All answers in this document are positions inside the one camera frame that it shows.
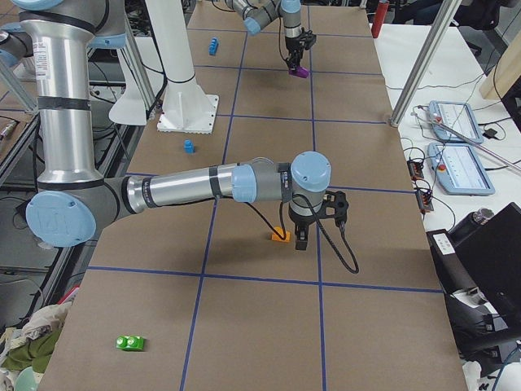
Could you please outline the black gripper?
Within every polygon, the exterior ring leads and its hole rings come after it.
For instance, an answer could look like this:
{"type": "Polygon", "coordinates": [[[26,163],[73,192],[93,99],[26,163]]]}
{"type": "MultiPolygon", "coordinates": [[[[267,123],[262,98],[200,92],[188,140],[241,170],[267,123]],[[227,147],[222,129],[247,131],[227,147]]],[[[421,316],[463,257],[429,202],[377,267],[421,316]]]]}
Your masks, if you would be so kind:
{"type": "Polygon", "coordinates": [[[287,56],[285,61],[289,70],[298,70],[304,52],[304,43],[301,37],[285,37],[287,56]]]}
{"type": "Polygon", "coordinates": [[[289,206],[290,219],[295,223],[296,250],[306,250],[309,239],[309,226],[316,222],[313,212],[318,212],[319,204],[311,204],[309,207],[305,201],[291,201],[289,206]]]}

